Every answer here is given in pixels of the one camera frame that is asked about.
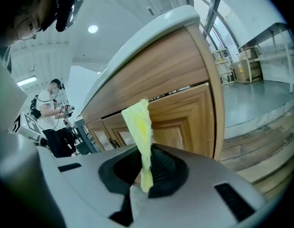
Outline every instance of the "cabinet door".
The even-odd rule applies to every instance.
[[[214,114],[208,83],[149,104],[156,143],[213,158]]]
[[[117,141],[120,146],[135,143],[121,113],[105,118],[102,121],[114,142]]]
[[[101,119],[88,123],[87,127],[100,148],[105,151],[114,149],[113,141]]]

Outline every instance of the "man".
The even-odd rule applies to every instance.
[[[19,40],[35,39],[37,32],[45,31],[56,19],[64,21],[65,17],[68,18],[73,11],[61,9],[67,7],[63,6],[67,1],[69,0],[0,0],[0,55],[3,65],[10,72],[9,46]],[[83,0],[77,2],[77,7],[82,2]],[[60,32],[74,23],[76,14],[72,17],[72,22],[68,22],[63,29],[59,28]]]
[[[73,152],[65,142],[61,142],[58,132],[55,131],[57,126],[56,119],[63,118],[64,112],[69,110],[64,108],[54,109],[51,95],[57,96],[60,85],[61,83],[58,79],[53,79],[50,86],[40,92],[36,102],[36,109],[41,113],[41,116],[37,119],[37,124],[43,130],[48,146],[57,158],[71,156]]]
[[[53,100],[53,104],[54,104],[54,109],[57,109],[57,100]],[[70,121],[64,117],[63,119],[61,119],[61,118],[58,119],[57,127],[55,128],[55,130],[57,131],[61,142],[66,144],[66,141],[65,141],[65,139],[66,139],[68,141],[69,145],[71,146],[72,151],[74,153],[76,153],[76,147],[74,145],[73,136],[70,133],[70,131],[68,129],[66,129],[64,121],[66,121],[70,125],[71,128],[74,127],[70,123]]]

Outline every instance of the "ceiling light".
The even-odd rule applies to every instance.
[[[88,31],[92,34],[96,33],[98,31],[97,25],[91,25],[88,29]]]
[[[36,80],[37,80],[36,77],[33,76],[33,77],[30,77],[30,78],[27,78],[27,79],[21,80],[21,81],[18,82],[17,84],[18,84],[18,86],[22,86],[22,85],[26,85],[26,84],[28,84],[28,83],[34,82],[34,81],[36,81]]]

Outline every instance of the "yellow cloth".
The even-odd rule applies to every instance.
[[[143,99],[122,111],[128,129],[134,138],[138,150],[142,154],[141,187],[144,192],[149,192],[149,189],[153,186],[153,178],[150,171],[152,130],[148,104],[148,100]]]

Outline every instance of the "black pants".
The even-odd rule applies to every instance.
[[[56,158],[71,156],[73,151],[65,142],[60,140],[58,132],[55,130],[44,130],[43,133],[47,138],[47,145],[50,147],[50,150]]]
[[[61,142],[64,142],[66,144],[66,139],[68,144],[71,146],[73,152],[76,152],[76,147],[74,145],[73,135],[71,134],[71,132],[64,127],[62,129],[57,130],[57,133],[59,135]]]

